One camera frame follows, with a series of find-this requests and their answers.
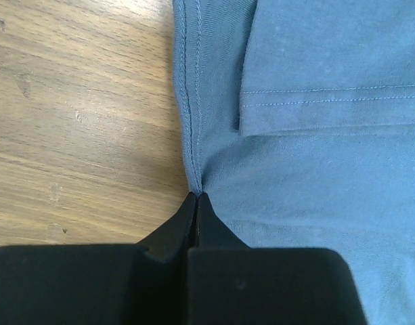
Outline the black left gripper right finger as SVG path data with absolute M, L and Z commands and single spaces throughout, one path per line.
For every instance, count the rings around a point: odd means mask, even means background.
M 251 248 L 207 194 L 188 251 L 188 324 L 365 324 L 349 266 L 327 248 Z

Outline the teal blue t-shirt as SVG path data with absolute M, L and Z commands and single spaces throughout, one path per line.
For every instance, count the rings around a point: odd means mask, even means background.
M 415 1 L 174 1 L 191 191 L 251 246 L 324 247 L 415 324 Z

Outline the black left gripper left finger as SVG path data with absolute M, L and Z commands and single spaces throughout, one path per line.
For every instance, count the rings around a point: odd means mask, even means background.
M 180 324 L 195 208 L 135 244 L 0 246 L 0 324 Z

